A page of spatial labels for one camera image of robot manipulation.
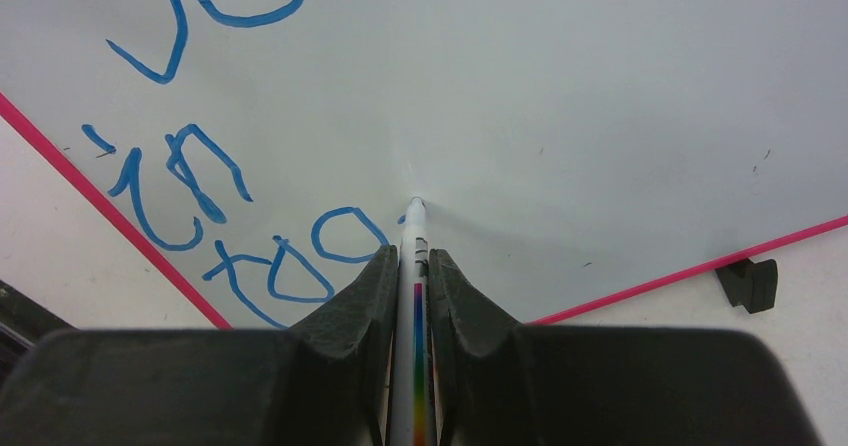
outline black bracket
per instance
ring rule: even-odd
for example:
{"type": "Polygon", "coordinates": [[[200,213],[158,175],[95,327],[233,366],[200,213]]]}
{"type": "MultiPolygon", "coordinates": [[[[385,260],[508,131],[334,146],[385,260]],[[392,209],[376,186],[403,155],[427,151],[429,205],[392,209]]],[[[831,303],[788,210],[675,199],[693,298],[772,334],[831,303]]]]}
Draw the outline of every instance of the black bracket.
{"type": "Polygon", "coordinates": [[[716,269],[716,276],[732,306],[741,304],[751,314],[774,307],[777,261],[755,263],[746,258],[716,269]]]}

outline blue marker stroke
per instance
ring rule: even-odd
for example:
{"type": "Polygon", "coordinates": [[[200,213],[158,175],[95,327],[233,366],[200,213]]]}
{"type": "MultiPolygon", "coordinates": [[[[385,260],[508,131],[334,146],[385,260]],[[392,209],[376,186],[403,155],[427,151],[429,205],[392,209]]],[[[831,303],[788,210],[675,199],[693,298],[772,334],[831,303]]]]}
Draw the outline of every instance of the blue marker stroke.
{"type": "Polygon", "coordinates": [[[233,183],[235,183],[236,191],[238,191],[239,196],[247,202],[253,202],[253,198],[251,198],[250,194],[247,192],[247,186],[244,184],[241,168],[239,168],[235,161],[233,161],[227,153],[218,147],[218,145],[215,144],[209,136],[206,136],[206,133],[204,133],[196,124],[186,125],[184,128],[177,131],[176,136],[166,134],[165,142],[171,149],[171,155],[165,162],[165,167],[168,168],[168,171],[179,179],[180,182],[186,185],[189,190],[191,190],[191,194],[193,194],[194,198],[197,200],[197,205],[207,218],[215,223],[224,224],[227,222],[226,215],[209,196],[200,190],[200,186],[194,178],[194,173],[192,173],[191,168],[188,166],[188,163],[186,163],[185,157],[183,156],[183,144],[185,143],[186,138],[190,135],[194,135],[198,141],[206,146],[212,154],[217,156],[218,159],[220,159],[221,162],[229,168],[230,174],[233,176],[233,183]]]}
{"type": "Polygon", "coordinates": [[[314,266],[309,264],[309,261],[302,255],[300,252],[289,244],[288,239],[283,239],[279,236],[273,237],[274,242],[277,243],[277,255],[274,256],[274,263],[271,265],[271,269],[268,271],[268,294],[271,295],[272,298],[282,299],[285,301],[292,301],[295,303],[326,303],[329,301],[334,294],[336,294],[333,286],[327,281],[327,278],[324,277],[314,266]],[[283,264],[283,257],[286,253],[290,253],[294,258],[301,264],[301,266],[306,269],[309,274],[312,275],[321,286],[324,287],[324,291],[327,292],[326,295],[322,298],[302,298],[299,296],[290,296],[288,294],[281,294],[277,292],[276,282],[277,282],[277,271],[280,269],[280,266],[283,264]]]}
{"type": "Polygon", "coordinates": [[[300,8],[303,0],[291,0],[288,4],[281,6],[267,13],[256,14],[253,16],[234,16],[231,14],[222,13],[212,0],[197,0],[209,16],[215,21],[234,28],[255,28],[256,26],[265,26],[277,21],[282,21],[300,8]]]}
{"type": "Polygon", "coordinates": [[[288,326],[286,326],[285,324],[282,324],[280,322],[277,322],[276,320],[274,320],[274,318],[265,314],[261,309],[259,309],[258,306],[256,306],[256,304],[254,304],[247,297],[247,295],[244,294],[244,291],[242,291],[241,288],[238,285],[238,277],[236,276],[235,263],[238,262],[238,261],[248,261],[248,262],[257,263],[257,264],[271,264],[271,261],[268,261],[267,259],[264,259],[264,258],[258,258],[256,256],[250,256],[250,255],[247,255],[247,254],[237,254],[237,255],[231,257],[230,255],[227,254],[227,250],[224,249],[224,242],[221,241],[220,239],[215,240],[215,251],[218,252],[218,256],[221,258],[221,264],[219,264],[218,266],[215,266],[214,268],[209,270],[209,272],[207,272],[206,274],[201,276],[203,278],[203,280],[204,281],[211,281],[212,278],[214,278],[218,273],[220,273],[221,271],[226,269],[227,270],[227,279],[230,282],[230,289],[233,291],[233,294],[236,295],[236,297],[239,299],[239,301],[241,301],[242,304],[247,306],[247,309],[249,309],[251,312],[253,312],[253,314],[259,316],[260,318],[262,318],[262,320],[264,320],[266,323],[270,324],[271,326],[274,326],[274,327],[280,328],[280,329],[286,329],[288,326]]]}
{"type": "Polygon", "coordinates": [[[82,132],[85,136],[91,140],[92,143],[96,144],[98,148],[102,149],[104,153],[114,153],[117,151],[115,146],[109,144],[105,139],[101,138],[97,131],[94,130],[94,126],[90,124],[82,125],[82,132]]]}
{"type": "Polygon", "coordinates": [[[186,19],[185,9],[183,9],[183,4],[180,0],[170,0],[171,8],[174,10],[174,16],[177,20],[177,36],[174,39],[174,46],[171,48],[171,57],[168,59],[168,66],[165,69],[163,74],[159,74],[156,71],[148,68],[141,61],[135,59],[133,55],[126,52],[124,48],[118,46],[110,40],[106,40],[106,43],[112,48],[112,51],[118,53],[118,56],[124,58],[132,67],[134,67],[139,73],[146,76],[151,81],[154,81],[159,84],[168,84],[174,79],[174,76],[177,74],[177,68],[180,65],[180,58],[182,58],[183,50],[185,50],[186,42],[188,41],[188,20],[186,19]]]}
{"type": "Polygon", "coordinates": [[[364,263],[366,261],[370,261],[371,258],[374,257],[374,253],[359,257],[342,256],[340,254],[330,253],[324,249],[324,245],[321,244],[321,229],[330,219],[344,214],[353,214],[356,216],[356,219],[368,228],[368,231],[371,231],[371,234],[380,241],[381,245],[386,246],[389,244],[389,240],[386,239],[386,235],[380,231],[380,228],[378,228],[373,221],[368,219],[368,216],[366,216],[361,209],[353,207],[338,208],[322,214],[321,217],[315,220],[315,224],[312,225],[312,246],[315,248],[315,252],[318,253],[319,256],[326,259],[332,259],[333,261],[338,261],[340,263],[350,264],[364,263]]]}
{"type": "Polygon", "coordinates": [[[141,149],[132,148],[127,159],[124,161],[124,166],[121,168],[121,174],[118,177],[118,182],[108,192],[113,198],[129,187],[130,198],[132,199],[133,211],[141,225],[144,234],[153,241],[154,244],[166,251],[187,251],[194,248],[203,239],[203,227],[200,225],[200,220],[194,217],[194,237],[183,244],[170,244],[163,241],[153,228],[150,227],[150,222],[147,221],[147,215],[144,213],[144,207],[141,203],[141,185],[139,184],[139,169],[141,167],[141,149]]]}

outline whiteboard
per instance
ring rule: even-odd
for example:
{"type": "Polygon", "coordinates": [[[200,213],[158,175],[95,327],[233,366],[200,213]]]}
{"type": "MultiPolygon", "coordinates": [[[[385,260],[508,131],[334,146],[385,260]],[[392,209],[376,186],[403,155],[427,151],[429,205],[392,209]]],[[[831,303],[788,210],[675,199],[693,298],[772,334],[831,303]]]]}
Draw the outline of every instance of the whiteboard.
{"type": "Polygon", "coordinates": [[[219,326],[413,195],[523,321],[848,222],[848,0],[0,1],[3,116],[219,326]]]}

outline white marker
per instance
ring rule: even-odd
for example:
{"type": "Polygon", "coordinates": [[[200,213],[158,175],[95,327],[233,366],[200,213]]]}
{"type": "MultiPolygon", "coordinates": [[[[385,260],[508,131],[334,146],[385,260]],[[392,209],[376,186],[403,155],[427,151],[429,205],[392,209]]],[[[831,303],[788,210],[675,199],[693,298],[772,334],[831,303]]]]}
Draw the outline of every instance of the white marker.
{"type": "Polygon", "coordinates": [[[427,254],[424,202],[412,198],[400,243],[397,323],[392,351],[391,446],[435,445],[427,336],[427,254]]]}

